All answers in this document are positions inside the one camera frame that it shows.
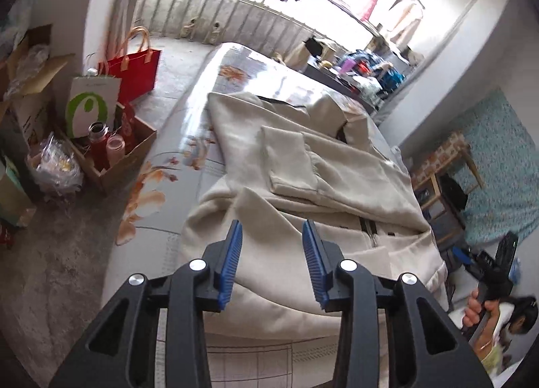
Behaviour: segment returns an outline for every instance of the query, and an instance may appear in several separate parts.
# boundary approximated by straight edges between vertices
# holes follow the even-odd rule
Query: black bag
[[[468,195],[464,193],[463,188],[446,173],[441,175],[438,180],[444,198],[451,202],[458,211],[464,210],[468,203]]]

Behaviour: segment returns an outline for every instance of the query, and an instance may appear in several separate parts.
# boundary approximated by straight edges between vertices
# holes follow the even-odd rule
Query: zipper
[[[378,231],[376,229],[376,223],[362,217],[359,217],[359,223],[361,224],[361,231],[369,235],[371,240],[371,247],[378,247],[378,244],[376,243],[376,239],[374,237],[375,234],[378,234]]]

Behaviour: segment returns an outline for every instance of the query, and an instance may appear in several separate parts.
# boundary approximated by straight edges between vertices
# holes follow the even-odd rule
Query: cardboard box
[[[9,159],[0,159],[0,218],[17,227],[27,227],[36,206],[19,181],[17,168]]]
[[[53,96],[51,81],[73,55],[49,58],[18,94],[9,101],[1,99],[16,76],[19,61],[29,49],[36,44],[50,44],[51,28],[47,25],[29,29],[19,46],[0,65],[0,138],[4,149],[17,160],[24,160],[30,149],[49,133],[47,106]]]
[[[118,104],[116,109],[116,117],[119,121],[122,116],[123,106]],[[130,168],[136,165],[140,165],[144,157],[152,147],[155,139],[157,138],[157,131],[154,130],[143,120],[135,116],[135,137],[137,138],[138,145],[128,155],[123,157],[118,163],[112,166],[107,171],[99,173],[94,167],[90,153],[84,153],[84,150],[75,145],[67,135],[55,127],[56,133],[69,144],[75,157],[80,164],[80,167],[87,175],[87,177],[99,187],[103,192],[109,193],[116,186],[121,184],[125,180],[125,173]]]

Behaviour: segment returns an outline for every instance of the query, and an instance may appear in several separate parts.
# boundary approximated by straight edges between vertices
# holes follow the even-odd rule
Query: red paper bag
[[[138,52],[126,55],[127,43],[138,33],[142,34],[142,43]],[[131,29],[115,58],[108,62],[109,75],[122,79],[118,102],[121,104],[131,102],[154,89],[160,56],[161,51],[150,47],[150,34],[144,26]]]

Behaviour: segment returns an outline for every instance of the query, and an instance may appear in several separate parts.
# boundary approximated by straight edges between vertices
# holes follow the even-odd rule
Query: bed
[[[207,112],[211,91],[247,91],[261,99],[294,106],[313,104],[329,96],[348,115],[364,116],[372,146],[389,165],[405,172],[400,158],[391,151],[359,102],[242,45],[222,44],[208,56],[146,158],[112,248],[102,304],[135,272],[155,278],[176,270],[181,232],[188,214],[226,173]],[[156,386],[164,386],[164,336],[162,325],[157,342]],[[241,381],[234,386],[247,388],[262,386],[257,382],[263,381],[268,388],[296,388],[316,386],[331,379],[338,338],[235,338],[231,344],[228,337],[207,334],[207,341],[214,387]]]

